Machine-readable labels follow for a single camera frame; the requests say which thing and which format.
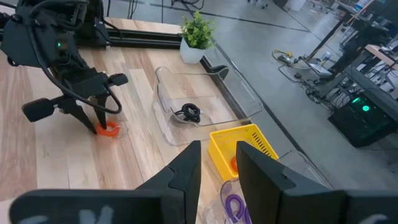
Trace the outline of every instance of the concrete floor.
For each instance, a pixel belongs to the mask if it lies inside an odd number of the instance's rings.
[[[133,19],[161,22],[161,3],[140,0]],[[236,66],[264,100],[266,110],[257,114],[254,122],[279,155],[302,150],[335,189],[397,189],[394,163],[398,151],[373,151],[397,147],[397,138],[391,135],[367,149],[354,148],[329,123],[330,112],[280,74],[280,64],[272,58],[274,49],[293,52],[295,57],[309,55],[337,18],[331,13],[314,14],[309,4],[299,12],[285,12],[271,0],[268,3],[261,9],[245,0],[205,2],[201,13],[217,28],[217,45],[206,51],[212,64]],[[109,16],[126,18],[128,5],[113,0]],[[164,5],[164,23],[181,25],[183,16],[192,18],[191,6],[176,2],[170,7],[170,1]],[[337,60],[341,37],[336,35],[317,55],[329,51]]]

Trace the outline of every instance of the clear plastic bin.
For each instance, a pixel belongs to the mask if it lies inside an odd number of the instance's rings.
[[[164,138],[174,146],[209,139],[211,132],[239,126],[262,110],[251,87],[230,68],[192,74],[159,67],[155,75],[152,110]],[[199,107],[199,123],[176,115],[186,103]]]

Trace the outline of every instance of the black cable tie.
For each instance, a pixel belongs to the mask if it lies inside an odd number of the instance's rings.
[[[200,122],[200,109],[193,103],[185,103],[181,110],[174,113],[176,116],[183,114],[185,118],[184,121],[193,121],[195,123]]]

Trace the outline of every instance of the workbench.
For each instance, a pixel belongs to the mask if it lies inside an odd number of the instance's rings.
[[[178,33],[180,27],[153,22],[109,19],[123,29]],[[21,106],[39,98],[61,95],[41,69],[12,67],[0,53],[0,223],[8,222],[8,207],[19,195],[35,189],[135,189],[167,165],[186,145],[167,144],[151,110],[155,69],[166,66],[173,72],[205,73],[201,64],[187,65],[178,50],[81,49],[81,56],[97,71],[125,73],[129,82],[114,87],[123,111],[116,119],[123,135],[118,139],[90,133],[70,115],[58,111],[30,123]],[[217,86],[203,77],[203,91],[220,94]],[[187,91],[195,83],[186,82]],[[89,106],[83,106],[98,122]],[[232,128],[232,122],[216,129]],[[215,197],[222,180],[201,142],[202,169],[197,223],[202,211]]]

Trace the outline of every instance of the yellow plastic basket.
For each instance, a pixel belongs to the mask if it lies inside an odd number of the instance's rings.
[[[212,132],[208,151],[224,181],[238,177],[238,173],[231,165],[238,141],[246,141],[275,160],[279,158],[255,124]]]

